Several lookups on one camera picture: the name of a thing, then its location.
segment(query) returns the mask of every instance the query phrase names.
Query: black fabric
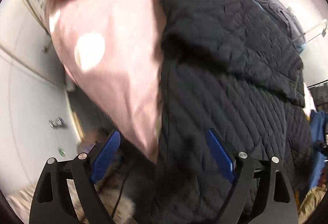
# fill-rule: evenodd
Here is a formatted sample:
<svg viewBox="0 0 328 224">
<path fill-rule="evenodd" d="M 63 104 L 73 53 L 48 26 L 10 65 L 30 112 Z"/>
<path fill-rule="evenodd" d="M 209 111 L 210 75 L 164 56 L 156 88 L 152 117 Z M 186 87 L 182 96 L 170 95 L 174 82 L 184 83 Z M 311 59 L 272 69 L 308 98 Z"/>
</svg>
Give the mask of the black fabric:
<svg viewBox="0 0 328 224">
<path fill-rule="evenodd" d="M 277 156 L 293 189 L 304 188 L 312 143 L 290 39 L 250 0 L 160 1 L 167 25 L 152 223 L 216 219 L 231 185 L 206 145 L 211 127 L 253 158 Z M 254 181 L 245 214 L 256 190 Z"/>
</svg>

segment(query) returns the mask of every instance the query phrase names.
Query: pink pillow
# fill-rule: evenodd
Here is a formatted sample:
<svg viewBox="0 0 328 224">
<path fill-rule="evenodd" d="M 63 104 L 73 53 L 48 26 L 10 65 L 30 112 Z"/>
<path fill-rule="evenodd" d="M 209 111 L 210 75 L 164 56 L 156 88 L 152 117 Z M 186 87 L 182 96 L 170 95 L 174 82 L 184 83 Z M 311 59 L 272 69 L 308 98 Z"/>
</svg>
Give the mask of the pink pillow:
<svg viewBox="0 0 328 224">
<path fill-rule="evenodd" d="M 46 0 L 57 54 L 75 82 L 153 162 L 161 129 L 158 0 Z"/>
</svg>

